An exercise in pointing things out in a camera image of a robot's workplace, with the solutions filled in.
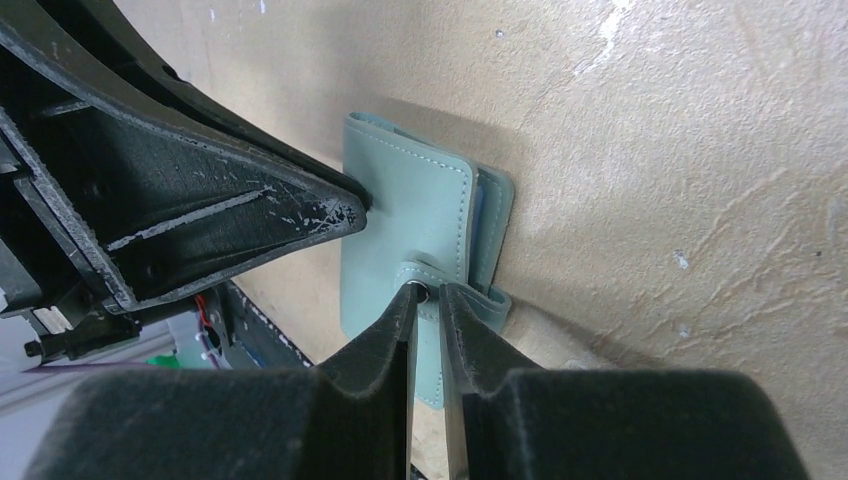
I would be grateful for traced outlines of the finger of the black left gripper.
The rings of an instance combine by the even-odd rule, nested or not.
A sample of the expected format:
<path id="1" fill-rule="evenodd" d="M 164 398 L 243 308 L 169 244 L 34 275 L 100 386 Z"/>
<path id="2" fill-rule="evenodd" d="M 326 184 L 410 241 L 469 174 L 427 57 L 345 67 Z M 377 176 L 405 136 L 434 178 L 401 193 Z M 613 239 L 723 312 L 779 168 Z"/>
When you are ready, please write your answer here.
<path id="1" fill-rule="evenodd" d="M 158 103 L 275 154 L 353 193 L 365 206 L 371 204 L 370 194 L 356 180 L 266 133 L 181 79 L 114 2 L 57 0 L 39 5 L 98 61 Z"/>

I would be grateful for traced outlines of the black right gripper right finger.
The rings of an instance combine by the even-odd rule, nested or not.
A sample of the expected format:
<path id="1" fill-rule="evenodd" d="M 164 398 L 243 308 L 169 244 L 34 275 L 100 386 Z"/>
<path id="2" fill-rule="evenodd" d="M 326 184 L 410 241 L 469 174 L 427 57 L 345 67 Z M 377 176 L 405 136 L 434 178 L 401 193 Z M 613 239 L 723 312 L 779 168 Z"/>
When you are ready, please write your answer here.
<path id="1" fill-rule="evenodd" d="M 721 370 L 550 370 L 440 288 L 453 479 L 804 479 L 773 403 Z"/>

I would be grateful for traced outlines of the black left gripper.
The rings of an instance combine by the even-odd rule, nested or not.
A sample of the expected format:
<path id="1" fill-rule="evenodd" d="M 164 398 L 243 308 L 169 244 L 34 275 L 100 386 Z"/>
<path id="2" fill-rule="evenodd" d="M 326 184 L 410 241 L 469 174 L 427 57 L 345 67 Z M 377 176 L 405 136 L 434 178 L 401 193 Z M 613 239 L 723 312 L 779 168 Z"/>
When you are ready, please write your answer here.
<path id="1" fill-rule="evenodd" d="M 1 362 L 139 338 L 131 312 L 361 231 L 368 206 L 164 106 L 48 13 L 1 17 Z"/>

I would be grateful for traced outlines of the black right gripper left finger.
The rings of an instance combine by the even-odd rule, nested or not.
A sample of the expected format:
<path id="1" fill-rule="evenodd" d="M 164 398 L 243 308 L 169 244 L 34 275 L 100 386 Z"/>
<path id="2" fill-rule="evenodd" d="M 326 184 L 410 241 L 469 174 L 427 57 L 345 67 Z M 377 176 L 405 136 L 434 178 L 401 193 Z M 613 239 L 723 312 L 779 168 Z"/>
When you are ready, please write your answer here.
<path id="1" fill-rule="evenodd" d="M 28 479 L 406 479 L 420 288 L 310 368 L 111 370 L 75 387 Z"/>

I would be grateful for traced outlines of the teal leather card holder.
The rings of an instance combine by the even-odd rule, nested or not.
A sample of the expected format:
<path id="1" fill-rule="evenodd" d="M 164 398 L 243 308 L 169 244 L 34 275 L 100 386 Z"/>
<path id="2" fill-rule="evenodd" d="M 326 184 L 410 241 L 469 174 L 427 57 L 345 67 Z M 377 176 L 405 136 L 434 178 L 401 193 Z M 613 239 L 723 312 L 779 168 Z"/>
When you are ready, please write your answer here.
<path id="1" fill-rule="evenodd" d="M 501 331 L 512 300 L 493 280 L 515 187 L 501 171 L 370 113 L 344 124 L 343 169 L 372 196 L 364 230 L 343 238 L 340 326 L 355 338 L 407 283 L 455 283 Z"/>

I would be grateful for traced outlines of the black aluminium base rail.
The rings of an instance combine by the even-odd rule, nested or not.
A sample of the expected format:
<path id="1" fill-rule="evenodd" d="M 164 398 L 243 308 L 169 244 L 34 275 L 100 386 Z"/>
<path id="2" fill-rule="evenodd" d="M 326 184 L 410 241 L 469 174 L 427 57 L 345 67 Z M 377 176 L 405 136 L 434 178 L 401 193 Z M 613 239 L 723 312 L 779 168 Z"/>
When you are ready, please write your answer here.
<path id="1" fill-rule="evenodd" d="M 233 369 L 309 368 L 313 362 L 235 283 L 215 288 L 224 358 Z"/>

